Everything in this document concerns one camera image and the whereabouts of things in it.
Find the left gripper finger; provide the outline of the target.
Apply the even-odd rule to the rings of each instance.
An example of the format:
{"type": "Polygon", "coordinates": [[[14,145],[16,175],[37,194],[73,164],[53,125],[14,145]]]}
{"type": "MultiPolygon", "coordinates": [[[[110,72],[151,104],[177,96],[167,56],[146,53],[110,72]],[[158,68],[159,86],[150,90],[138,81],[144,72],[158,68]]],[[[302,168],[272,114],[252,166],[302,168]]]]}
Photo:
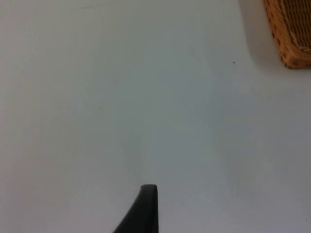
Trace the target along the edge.
{"type": "Polygon", "coordinates": [[[157,233],[158,189],[155,184],[142,185],[131,208],[114,233],[157,233]]]}

